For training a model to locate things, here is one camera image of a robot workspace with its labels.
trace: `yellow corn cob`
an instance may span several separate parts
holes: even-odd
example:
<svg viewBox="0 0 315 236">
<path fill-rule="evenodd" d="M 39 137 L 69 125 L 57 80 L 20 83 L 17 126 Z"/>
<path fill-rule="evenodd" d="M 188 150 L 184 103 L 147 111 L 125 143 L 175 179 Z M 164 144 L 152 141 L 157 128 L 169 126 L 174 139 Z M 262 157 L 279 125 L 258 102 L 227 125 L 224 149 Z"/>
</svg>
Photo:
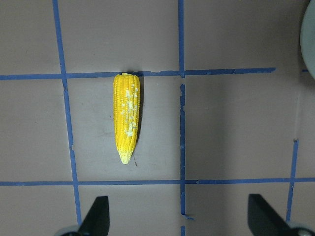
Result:
<svg viewBox="0 0 315 236">
<path fill-rule="evenodd" d="M 138 76 L 123 73 L 114 78 L 114 129 L 117 151 L 123 164 L 128 164 L 135 149 L 140 108 Z"/>
</svg>

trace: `gray tile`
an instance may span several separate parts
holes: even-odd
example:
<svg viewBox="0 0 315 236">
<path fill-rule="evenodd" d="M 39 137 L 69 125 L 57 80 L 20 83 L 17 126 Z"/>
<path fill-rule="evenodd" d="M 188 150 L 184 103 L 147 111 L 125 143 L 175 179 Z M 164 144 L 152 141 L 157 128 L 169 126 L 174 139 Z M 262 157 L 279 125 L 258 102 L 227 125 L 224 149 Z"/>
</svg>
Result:
<svg viewBox="0 0 315 236">
<path fill-rule="evenodd" d="M 61 80 L 0 81 L 0 181 L 72 180 Z"/>
<path fill-rule="evenodd" d="M 60 73 L 51 0 L 0 4 L 0 74 Z"/>
<path fill-rule="evenodd" d="M 67 70 L 178 70 L 177 11 L 177 0 L 60 1 Z"/>
<path fill-rule="evenodd" d="M 248 195 L 261 194 L 285 219 L 288 183 L 187 185 L 187 236 L 252 236 L 247 225 Z"/>
<path fill-rule="evenodd" d="M 315 183 L 296 183 L 291 221 L 315 230 Z"/>
<path fill-rule="evenodd" d="M 54 235 L 75 225 L 72 186 L 0 187 L 2 235 Z"/>
<path fill-rule="evenodd" d="M 307 3 L 186 0 L 186 69 L 298 70 L 300 24 Z"/>
<path fill-rule="evenodd" d="M 179 178 L 181 79 L 140 80 L 144 89 L 141 130 L 133 154 L 135 161 L 128 165 L 121 163 L 115 145 L 113 78 L 68 81 L 79 180 Z"/>
<path fill-rule="evenodd" d="M 82 217 L 97 196 L 108 196 L 109 235 L 180 235 L 179 185 L 80 186 Z"/>
<path fill-rule="evenodd" d="M 289 177 L 298 90 L 295 76 L 187 77 L 187 178 Z"/>
<path fill-rule="evenodd" d="M 309 73 L 301 74 L 301 94 L 297 137 L 300 140 L 297 177 L 314 177 L 315 173 L 315 80 Z"/>
</svg>

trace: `black object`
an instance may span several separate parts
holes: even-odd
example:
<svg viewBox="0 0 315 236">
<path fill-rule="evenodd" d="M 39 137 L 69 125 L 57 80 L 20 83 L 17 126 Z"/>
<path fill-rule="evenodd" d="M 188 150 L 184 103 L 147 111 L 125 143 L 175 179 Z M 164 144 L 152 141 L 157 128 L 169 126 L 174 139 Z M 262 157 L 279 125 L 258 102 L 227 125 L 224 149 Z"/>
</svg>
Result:
<svg viewBox="0 0 315 236">
<path fill-rule="evenodd" d="M 305 228 L 290 228 L 259 194 L 248 199 L 248 226 L 254 236 L 315 236 Z"/>
<path fill-rule="evenodd" d="M 109 231 L 108 197 L 97 197 L 85 217 L 78 232 L 68 232 L 62 236 L 107 236 Z"/>
</svg>

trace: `tile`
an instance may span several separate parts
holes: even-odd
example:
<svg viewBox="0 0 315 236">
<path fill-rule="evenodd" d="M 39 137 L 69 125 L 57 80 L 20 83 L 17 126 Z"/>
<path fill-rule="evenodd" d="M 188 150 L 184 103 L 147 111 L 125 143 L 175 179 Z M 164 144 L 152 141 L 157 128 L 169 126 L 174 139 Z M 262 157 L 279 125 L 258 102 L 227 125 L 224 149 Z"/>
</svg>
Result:
<svg viewBox="0 0 315 236">
<path fill-rule="evenodd" d="M 113 78 L 68 81 L 80 181 L 179 178 L 181 79 L 141 77 L 140 83 L 144 91 L 140 135 L 134 158 L 123 165 L 115 145 Z"/>
<path fill-rule="evenodd" d="M 177 2 L 60 1 L 68 72 L 178 70 Z"/>
<path fill-rule="evenodd" d="M 108 196 L 109 235 L 180 235 L 179 185 L 80 186 L 82 217 L 97 196 Z"/>
<path fill-rule="evenodd" d="M 295 183 L 291 221 L 315 230 L 315 183 Z"/>
<path fill-rule="evenodd" d="M 186 78 L 186 177 L 289 177 L 298 79 L 278 74 Z"/>
<path fill-rule="evenodd" d="M 252 236 L 247 225 L 248 195 L 261 194 L 285 219 L 288 183 L 187 185 L 187 236 Z"/>
<path fill-rule="evenodd" d="M 60 73 L 51 0 L 3 0 L 0 74 Z"/>
<path fill-rule="evenodd" d="M 54 235 L 75 225 L 72 186 L 0 187 L 3 235 Z"/>
<path fill-rule="evenodd" d="M 308 1 L 185 1 L 186 70 L 297 70 Z"/>
<path fill-rule="evenodd" d="M 314 177 L 315 173 L 315 80 L 309 73 L 301 73 L 299 106 L 297 177 Z"/>
<path fill-rule="evenodd" d="M 0 81 L 0 181 L 72 180 L 61 80 Z"/>
</svg>

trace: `corn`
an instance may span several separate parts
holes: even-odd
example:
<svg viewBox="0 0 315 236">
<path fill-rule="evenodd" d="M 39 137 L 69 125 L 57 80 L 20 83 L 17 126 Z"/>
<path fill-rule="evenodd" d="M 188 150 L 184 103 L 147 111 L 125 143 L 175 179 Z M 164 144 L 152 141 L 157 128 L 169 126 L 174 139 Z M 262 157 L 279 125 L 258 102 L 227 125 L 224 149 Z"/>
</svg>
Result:
<svg viewBox="0 0 315 236">
<path fill-rule="evenodd" d="M 140 108 L 138 76 L 123 73 L 114 78 L 113 111 L 117 151 L 123 164 L 128 164 L 135 149 Z"/>
</svg>

